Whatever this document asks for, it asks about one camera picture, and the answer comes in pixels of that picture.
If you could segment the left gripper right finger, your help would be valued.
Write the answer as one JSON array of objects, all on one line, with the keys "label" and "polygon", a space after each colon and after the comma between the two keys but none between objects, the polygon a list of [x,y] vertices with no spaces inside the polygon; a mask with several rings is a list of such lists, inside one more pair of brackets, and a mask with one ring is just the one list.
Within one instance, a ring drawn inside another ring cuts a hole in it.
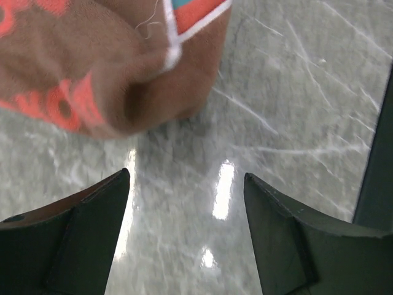
[{"label": "left gripper right finger", "polygon": [[311,208],[252,173],[244,202],[263,294],[391,294],[392,234]]}]

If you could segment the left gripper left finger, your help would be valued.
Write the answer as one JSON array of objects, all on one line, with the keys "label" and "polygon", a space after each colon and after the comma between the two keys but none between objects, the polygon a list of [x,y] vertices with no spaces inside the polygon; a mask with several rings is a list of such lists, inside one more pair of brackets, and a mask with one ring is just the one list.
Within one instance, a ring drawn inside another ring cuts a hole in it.
[{"label": "left gripper left finger", "polygon": [[129,191],[124,168],[1,221],[1,294],[104,294]]}]

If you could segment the brown orange bear towel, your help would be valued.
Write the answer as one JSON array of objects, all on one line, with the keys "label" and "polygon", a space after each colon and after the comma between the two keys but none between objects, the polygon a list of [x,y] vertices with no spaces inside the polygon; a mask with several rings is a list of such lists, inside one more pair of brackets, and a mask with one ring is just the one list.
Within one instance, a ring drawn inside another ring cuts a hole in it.
[{"label": "brown orange bear towel", "polygon": [[2,1],[1,107],[98,138],[196,114],[231,1]]}]

